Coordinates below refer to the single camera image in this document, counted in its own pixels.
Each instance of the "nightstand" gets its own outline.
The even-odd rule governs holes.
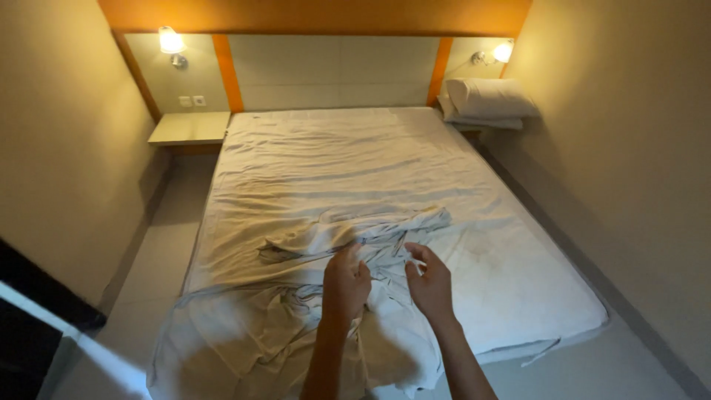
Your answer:
[[[148,143],[168,146],[174,154],[218,153],[231,112],[164,114]]]

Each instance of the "wall lamp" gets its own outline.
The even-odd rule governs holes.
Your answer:
[[[183,43],[183,39],[170,26],[158,28],[158,35],[161,39],[161,51],[171,55],[173,67],[183,70],[188,67],[188,59],[181,55],[188,47]]]
[[[493,62],[489,63],[486,61],[486,53],[483,51],[477,51],[471,56],[471,63],[476,65],[483,63],[484,65],[496,64],[498,62],[507,63],[508,59],[511,58],[511,52],[513,51],[513,39],[508,39],[505,43],[496,46],[493,49]]]

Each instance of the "hand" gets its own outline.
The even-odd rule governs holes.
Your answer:
[[[442,260],[429,247],[418,243],[405,243],[405,248],[415,260],[424,263],[405,263],[407,286],[415,305],[433,328],[456,321],[451,304],[451,273]]]
[[[370,270],[356,258],[359,243],[337,252],[324,271],[324,303],[321,321],[346,329],[363,309],[370,294]]]

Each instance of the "bed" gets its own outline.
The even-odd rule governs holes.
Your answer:
[[[228,127],[183,294],[161,328],[147,378],[154,400],[298,397],[330,253],[270,258],[265,244],[321,223],[353,223],[344,237],[360,240],[373,215],[414,221],[431,210],[446,221],[398,231],[364,256],[373,292],[349,332],[342,398],[389,384],[412,396],[443,372],[403,287],[404,237],[450,268],[454,310],[480,363],[540,357],[605,326],[575,268],[432,108],[246,112]],[[331,250],[345,240],[332,239]]]

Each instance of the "orange headboard frame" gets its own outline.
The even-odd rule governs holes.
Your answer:
[[[242,111],[226,35],[236,33],[439,36],[427,104],[436,99],[451,38],[517,38],[532,0],[98,0],[117,45],[154,119],[160,111],[123,37],[171,26],[179,33],[211,33],[228,102]]]

